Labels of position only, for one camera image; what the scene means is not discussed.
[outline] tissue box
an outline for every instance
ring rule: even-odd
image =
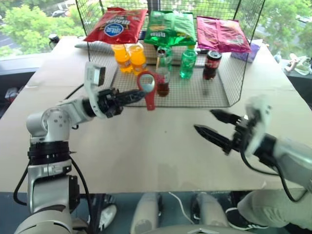
[[[236,58],[236,59],[240,59],[243,61],[247,61],[247,62],[253,62],[255,56],[257,55],[258,51],[260,50],[262,41],[263,41],[262,39],[252,40],[252,43],[250,45],[250,48],[252,51],[250,53],[232,52],[231,57]]]

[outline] orange bottle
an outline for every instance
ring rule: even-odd
[[[129,53],[133,73],[137,76],[141,72],[147,71],[143,45],[141,43],[130,45]]]
[[[129,73],[132,71],[130,56],[125,45],[112,45],[112,50],[115,53],[116,62],[119,65],[121,72]]]

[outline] person's leg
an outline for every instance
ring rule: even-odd
[[[302,189],[292,189],[299,197]],[[312,230],[312,194],[300,202],[288,199],[283,190],[259,190],[249,193],[237,205],[239,213],[249,222],[269,227],[284,227],[289,223]]]

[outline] metal wire rack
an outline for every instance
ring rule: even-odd
[[[196,26],[197,16],[210,16],[223,20],[238,20],[245,36],[252,40],[265,0],[76,0],[82,26],[86,35],[89,34],[97,21],[105,13],[107,7],[122,7],[124,9],[148,9],[142,27],[144,32],[148,25],[152,10],[177,10],[192,12]],[[154,46],[144,44],[144,54],[149,70],[155,70],[156,50]],[[179,78],[180,58],[186,47],[173,47],[173,70],[171,72],[170,92],[166,97],[156,97],[157,107],[229,107],[240,100],[241,89],[246,70],[246,61],[230,57],[224,53],[213,80],[203,80],[202,71],[205,56],[199,54],[193,76],[190,80]],[[107,77],[106,85],[111,85],[121,91],[137,88],[134,75],[122,74],[117,69],[111,53],[89,50],[89,60],[106,67],[116,68],[114,76]],[[134,106],[145,106],[141,101]]]

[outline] snack bag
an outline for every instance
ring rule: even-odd
[[[158,46],[195,45],[193,14],[152,11],[144,42]]]
[[[238,21],[197,17],[198,47],[225,52],[250,52],[250,46]]]
[[[109,44],[137,43],[147,9],[126,11],[119,7],[107,8],[104,16],[84,39]]]

